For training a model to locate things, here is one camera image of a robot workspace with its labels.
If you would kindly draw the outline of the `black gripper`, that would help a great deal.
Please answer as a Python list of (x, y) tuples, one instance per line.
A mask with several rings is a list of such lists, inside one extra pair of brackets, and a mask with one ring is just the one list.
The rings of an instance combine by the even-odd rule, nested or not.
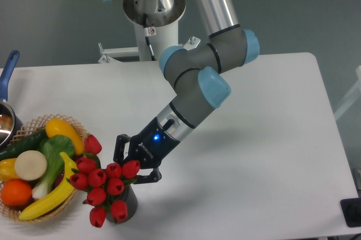
[[(169, 119), (164, 126), (161, 126), (155, 117), (139, 134), (132, 137), (120, 134), (116, 137), (113, 154), (115, 163), (123, 165), (131, 160), (138, 160), (141, 169), (153, 168), (148, 175), (137, 175), (134, 184), (151, 184), (162, 179), (158, 167), (162, 160), (180, 144), (177, 139), (167, 132), (174, 123), (175, 120)], [(127, 157), (124, 158), (127, 143), (129, 143), (129, 149)]]

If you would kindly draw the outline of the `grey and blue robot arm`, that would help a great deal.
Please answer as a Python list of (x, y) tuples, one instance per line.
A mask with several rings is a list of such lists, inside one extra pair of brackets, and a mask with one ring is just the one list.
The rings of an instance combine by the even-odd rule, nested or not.
[(137, 135), (119, 135), (113, 160), (119, 165), (135, 160), (146, 176), (136, 184), (157, 182), (162, 160), (230, 95), (222, 73), (259, 56), (256, 35), (241, 28), (231, 0), (197, 0), (209, 42), (202, 47), (179, 45), (174, 33), (162, 28), (177, 25), (185, 0), (124, 0), (126, 16), (140, 30), (142, 60), (158, 61), (175, 98)]

